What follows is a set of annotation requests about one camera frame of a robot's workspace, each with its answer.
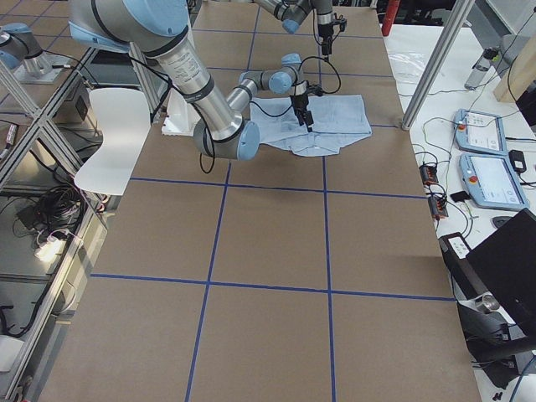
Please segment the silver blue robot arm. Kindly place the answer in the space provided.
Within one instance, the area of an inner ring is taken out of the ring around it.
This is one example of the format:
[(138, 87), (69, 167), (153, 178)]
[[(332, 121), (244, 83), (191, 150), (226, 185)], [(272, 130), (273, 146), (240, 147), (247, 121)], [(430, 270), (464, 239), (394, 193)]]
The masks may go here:
[(260, 90), (288, 94), (300, 125), (312, 129), (301, 60), (288, 54), (278, 70), (246, 72), (224, 96), (188, 39), (184, 1), (72, 1), (71, 36), (90, 47), (127, 53), (135, 44), (155, 59), (180, 95), (200, 115), (193, 139), (208, 157), (250, 160), (260, 145), (259, 127), (242, 111)]
[(309, 14), (315, 13), (317, 32), (322, 41), (320, 43), (322, 55), (325, 58), (329, 58), (332, 54), (334, 26), (339, 23), (339, 20), (336, 18), (336, 13), (332, 9), (332, 1), (254, 0), (253, 3), (265, 9), (275, 19), (281, 21), (283, 29), (289, 34), (296, 33)]

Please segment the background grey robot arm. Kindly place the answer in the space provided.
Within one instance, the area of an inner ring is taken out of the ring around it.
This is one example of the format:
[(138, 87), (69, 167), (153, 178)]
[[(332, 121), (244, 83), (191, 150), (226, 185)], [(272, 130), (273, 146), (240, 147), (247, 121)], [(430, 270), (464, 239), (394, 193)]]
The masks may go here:
[(46, 54), (25, 23), (1, 27), (1, 61), (24, 84), (53, 84), (71, 58)]

